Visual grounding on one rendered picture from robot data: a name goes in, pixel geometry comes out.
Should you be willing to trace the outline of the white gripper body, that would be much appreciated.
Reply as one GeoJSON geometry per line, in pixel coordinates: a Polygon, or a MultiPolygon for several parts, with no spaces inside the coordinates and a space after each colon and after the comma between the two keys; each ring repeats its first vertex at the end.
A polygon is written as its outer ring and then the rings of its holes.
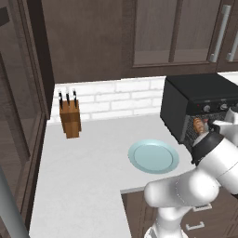
{"type": "Polygon", "coordinates": [[[219,126],[219,133],[225,137],[238,135],[238,125],[231,122],[215,120],[214,125],[219,126]]]}

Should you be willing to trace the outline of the brown baguette bread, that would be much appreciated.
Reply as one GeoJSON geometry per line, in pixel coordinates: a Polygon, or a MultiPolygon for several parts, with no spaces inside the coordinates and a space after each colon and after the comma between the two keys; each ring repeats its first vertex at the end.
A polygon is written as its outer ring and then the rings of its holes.
{"type": "Polygon", "coordinates": [[[205,125],[200,118],[193,119],[193,129],[197,134],[203,134],[205,132],[205,125]]]}

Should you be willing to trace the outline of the black toaster oven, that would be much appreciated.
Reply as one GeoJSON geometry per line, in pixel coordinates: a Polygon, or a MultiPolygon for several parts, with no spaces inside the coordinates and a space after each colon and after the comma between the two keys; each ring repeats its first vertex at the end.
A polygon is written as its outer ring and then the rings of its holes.
{"type": "Polygon", "coordinates": [[[193,119],[223,121],[226,112],[223,103],[238,106],[238,85],[217,73],[173,75],[165,78],[160,116],[179,144],[189,150],[198,135],[193,119]],[[210,112],[204,112],[205,105],[210,112]]]}

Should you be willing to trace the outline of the light blue plate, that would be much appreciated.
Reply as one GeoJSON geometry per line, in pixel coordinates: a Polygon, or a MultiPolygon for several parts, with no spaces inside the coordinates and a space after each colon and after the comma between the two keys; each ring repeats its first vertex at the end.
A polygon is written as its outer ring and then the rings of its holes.
{"type": "Polygon", "coordinates": [[[148,174],[165,174],[176,169],[179,164],[178,152],[158,139],[135,142],[127,156],[135,168],[148,174]]]}

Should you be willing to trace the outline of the dark wood base cupboard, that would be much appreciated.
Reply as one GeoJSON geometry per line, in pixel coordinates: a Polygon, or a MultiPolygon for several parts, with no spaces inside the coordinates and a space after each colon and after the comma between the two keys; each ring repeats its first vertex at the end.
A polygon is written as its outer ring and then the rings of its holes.
{"type": "MultiPolygon", "coordinates": [[[[132,238],[143,238],[145,232],[155,222],[157,209],[144,200],[144,192],[122,195],[126,217],[132,238]]],[[[219,189],[217,199],[211,203],[212,209],[193,212],[191,209],[181,221],[181,228],[189,238],[238,238],[238,200],[224,188],[219,189]],[[198,225],[202,229],[187,231],[185,225],[198,225]]]]}

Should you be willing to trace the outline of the wooden knife block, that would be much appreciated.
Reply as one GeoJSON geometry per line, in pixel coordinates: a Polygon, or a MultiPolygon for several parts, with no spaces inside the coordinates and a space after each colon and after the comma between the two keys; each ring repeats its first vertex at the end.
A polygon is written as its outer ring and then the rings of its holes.
{"type": "Polygon", "coordinates": [[[78,101],[67,102],[64,100],[59,108],[59,116],[66,138],[78,138],[82,131],[78,101]]]}

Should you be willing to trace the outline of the tall dark wood cupboard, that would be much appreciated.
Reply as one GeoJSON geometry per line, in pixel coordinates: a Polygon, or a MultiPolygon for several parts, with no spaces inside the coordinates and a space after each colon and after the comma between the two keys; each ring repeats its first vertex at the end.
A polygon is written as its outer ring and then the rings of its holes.
{"type": "Polygon", "coordinates": [[[0,167],[26,227],[54,87],[42,0],[0,0],[0,167]]]}

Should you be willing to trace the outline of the dark wood wall cupboard door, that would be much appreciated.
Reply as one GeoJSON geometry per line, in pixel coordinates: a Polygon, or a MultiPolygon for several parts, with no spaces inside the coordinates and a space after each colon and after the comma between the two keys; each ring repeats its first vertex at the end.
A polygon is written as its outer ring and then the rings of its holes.
{"type": "Polygon", "coordinates": [[[233,61],[227,61],[227,55],[231,52],[234,39],[238,34],[238,0],[222,0],[224,5],[231,5],[231,12],[227,27],[218,55],[217,72],[237,72],[238,71],[238,47],[233,61]]]}

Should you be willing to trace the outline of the glass front wall cupboard door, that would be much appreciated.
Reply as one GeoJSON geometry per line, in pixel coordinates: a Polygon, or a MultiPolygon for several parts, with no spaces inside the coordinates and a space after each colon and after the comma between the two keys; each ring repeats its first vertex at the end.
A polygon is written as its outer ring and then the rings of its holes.
{"type": "Polygon", "coordinates": [[[138,0],[134,64],[203,62],[220,0],[138,0]]]}

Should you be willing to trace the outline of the dark wood wall cupboard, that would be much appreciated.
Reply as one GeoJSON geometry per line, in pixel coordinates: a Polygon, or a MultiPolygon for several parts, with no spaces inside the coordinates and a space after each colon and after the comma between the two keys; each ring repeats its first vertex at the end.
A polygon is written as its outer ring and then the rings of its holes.
{"type": "Polygon", "coordinates": [[[123,0],[42,0],[55,82],[122,77],[123,0]]]}

